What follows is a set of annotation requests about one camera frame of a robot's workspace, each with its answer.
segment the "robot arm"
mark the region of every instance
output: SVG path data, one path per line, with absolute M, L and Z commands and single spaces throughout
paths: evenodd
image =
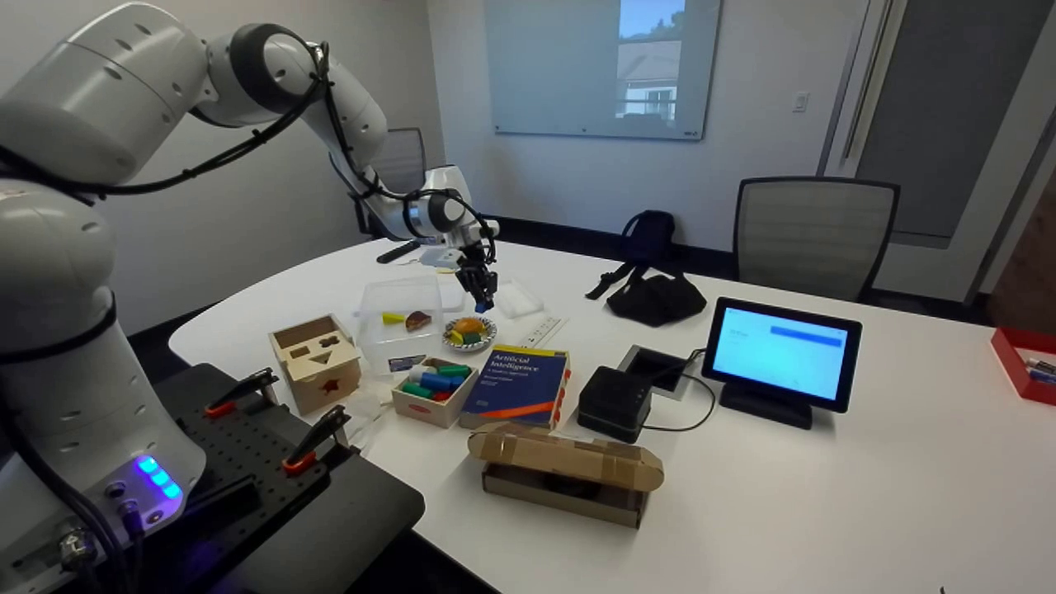
M 154 155 L 184 113 L 224 129 L 300 117 L 379 228 L 401 242 L 458 248 L 461 287 L 478 311 L 491 308 L 496 231 L 458 188 L 390 193 L 371 168 L 385 138 L 382 108 L 326 45 L 273 22 L 198 41 L 152 4 L 116 8 L 0 98 L 0 148 L 14 168 L 31 165 L 67 193 L 106 195 Z
M 265 127 L 170 182 L 127 186 L 196 113 L 216 127 Z M 55 542 L 89 527 L 100 559 L 124 560 L 127 515 L 147 536 L 171 525 L 205 471 L 205 451 L 170 421 L 116 319 L 106 287 L 110 231 L 85 195 L 154 193 L 216 171 L 305 120 L 392 237 L 449 242 L 458 281 L 491 308 L 491 228 L 456 188 L 385 193 L 371 168 L 385 120 L 326 45 L 280 28 L 198 41 L 150 4 L 127 4 L 41 59 L 0 95 L 0 591 L 53 591 L 72 576 Z M 83 502 L 60 502 L 10 437 L 22 437 Z

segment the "book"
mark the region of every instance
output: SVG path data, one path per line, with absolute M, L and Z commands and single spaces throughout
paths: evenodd
M 554 427 L 561 421 L 565 379 L 565 351 L 496 342 L 487 370 L 466 396 L 458 427 Z

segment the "chair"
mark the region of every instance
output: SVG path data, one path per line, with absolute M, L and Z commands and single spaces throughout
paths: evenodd
M 857 179 L 746 179 L 735 267 L 749 285 L 861 302 L 898 209 L 898 186 Z
M 385 188 L 392 193 L 416 193 L 426 186 L 426 138 L 424 129 L 390 129 L 379 155 L 371 161 Z M 367 213 L 356 209 L 361 231 L 372 237 L 385 237 L 382 226 Z

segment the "small box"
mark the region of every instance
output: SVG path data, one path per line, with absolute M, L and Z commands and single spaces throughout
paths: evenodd
M 435 279 L 404 279 L 363 287 L 361 351 L 377 378 L 414 370 L 443 348 L 443 302 Z
M 1031 378 L 1022 351 L 1044 355 L 1056 361 L 1056 337 L 1018 329 L 1018 328 L 998 328 L 995 337 L 995 355 L 999 357 L 1005 370 L 1011 374 L 1018 393 L 1022 400 L 1050 403 L 1056 406 L 1056 383 L 1044 383 Z
M 469 451 L 487 491 L 638 527 L 663 482 L 654 451 L 625 443 L 571 443 L 526 427 L 478 427 Z
M 650 383 L 612 366 L 598 366 L 580 393 L 577 424 L 638 443 L 642 427 L 650 417 Z
M 414 417 L 432 427 L 451 427 L 461 413 L 461 403 L 477 383 L 477 370 L 449 361 L 424 361 L 405 379 L 392 390 L 392 406 L 401 417 Z
M 316 316 L 270 333 L 270 351 L 290 383 L 300 417 L 323 411 L 361 388 L 361 351 L 335 316 Z

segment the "white wall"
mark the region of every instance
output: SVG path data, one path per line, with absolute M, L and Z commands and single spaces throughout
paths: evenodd
M 447 155 L 483 213 L 622 231 L 666 209 L 688 243 L 731 251 L 738 179 L 817 171 L 857 18 L 847 0 L 727 0 L 705 138 L 685 146 L 496 137 L 487 0 L 432 0 Z
M 335 55 L 379 98 L 390 127 L 424 127 L 430 160 L 443 161 L 426 0 L 160 4 L 201 37 L 242 22 L 284 22 L 300 37 L 329 41 Z M 60 37 L 110 8 L 116 0 L 5 0 L 0 94 Z M 143 179 L 171 174 L 246 137 L 184 120 Z M 113 199 L 102 214 L 120 237 L 113 287 L 132 333 L 361 237 L 323 146 L 305 127 L 193 186 Z

